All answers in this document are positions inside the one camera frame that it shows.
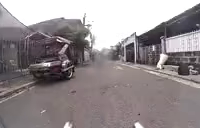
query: white sky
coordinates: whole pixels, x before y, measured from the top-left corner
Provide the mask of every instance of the white sky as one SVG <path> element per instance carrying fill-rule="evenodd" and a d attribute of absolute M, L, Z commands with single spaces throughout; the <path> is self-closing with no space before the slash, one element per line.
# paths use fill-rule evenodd
<path fill-rule="evenodd" d="M 140 35 L 200 3 L 200 0 L 0 0 L 22 23 L 31 25 L 65 17 L 87 20 L 96 35 L 95 48 L 110 47 Z"/>

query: pillar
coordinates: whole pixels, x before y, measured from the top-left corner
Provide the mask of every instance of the pillar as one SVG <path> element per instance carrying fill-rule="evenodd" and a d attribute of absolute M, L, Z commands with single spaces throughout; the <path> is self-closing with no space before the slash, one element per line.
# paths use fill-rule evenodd
<path fill-rule="evenodd" d="M 161 39 L 161 53 L 166 54 L 166 41 L 165 41 L 165 37 L 162 36 L 160 39 Z"/>
<path fill-rule="evenodd" d="M 126 45 L 124 44 L 124 57 L 123 57 L 123 59 L 124 59 L 124 62 L 126 62 Z"/>
<path fill-rule="evenodd" d="M 137 63 L 137 43 L 134 41 L 134 63 Z"/>

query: asphalt road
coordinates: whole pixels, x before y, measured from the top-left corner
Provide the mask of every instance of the asphalt road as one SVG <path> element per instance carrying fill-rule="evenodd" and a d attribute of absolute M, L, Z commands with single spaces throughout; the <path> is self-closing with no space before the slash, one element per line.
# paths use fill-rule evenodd
<path fill-rule="evenodd" d="M 200 128 L 200 89 L 114 62 L 77 68 L 0 104 L 8 128 Z"/>

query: concrete sidewalk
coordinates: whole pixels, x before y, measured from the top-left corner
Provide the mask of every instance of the concrete sidewalk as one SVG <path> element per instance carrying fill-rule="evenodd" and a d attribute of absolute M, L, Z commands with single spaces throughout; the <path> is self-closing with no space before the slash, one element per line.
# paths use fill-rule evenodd
<path fill-rule="evenodd" d="M 31 75 L 24 75 L 14 79 L 0 82 L 0 99 L 20 92 L 35 84 L 35 80 Z"/>
<path fill-rule="evenodd" d="M 181 79 L 184 79 L 184 80 L 188 80 L 188 81 L 192 81 L 192 82 L 200 84 L 200 75 L 182 76 L 182 75 L 178 75 L 177 72 L 170 71 L 168 69 L 158 70 L 158 69 L 156 69 L 156 66 L 154 67 L 154 66 L 149 66 L 149 65 L 133 64 L 133 63 L 122 63 L 122 64 L 130 65 L 130 66 L 135 66 L 135 67 L 140 68 L 140 69 L 154 71 L 154 72 L 166 74 L 166 75 L 169 75 L 169 76 L 181 78 Z"/>

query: fence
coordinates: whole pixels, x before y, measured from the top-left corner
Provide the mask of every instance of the fence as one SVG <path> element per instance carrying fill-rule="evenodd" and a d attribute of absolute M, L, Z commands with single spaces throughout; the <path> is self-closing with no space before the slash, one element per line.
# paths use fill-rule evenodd
<path fill-rule="evenodd" d="M 141 64 L 156 65 L 160 59 L 161 44 L 139 47 L 140 58 L 138 60 Z"/>
<path fill-rule="evenodd" d="M 0 39 L 0 81 L 24 75 L 29 65 L 27 41 Z"/>
<path fill-rule="evenodd" d="M 200 51 L 200 30 L 166 39 L 167 53 Z"/>

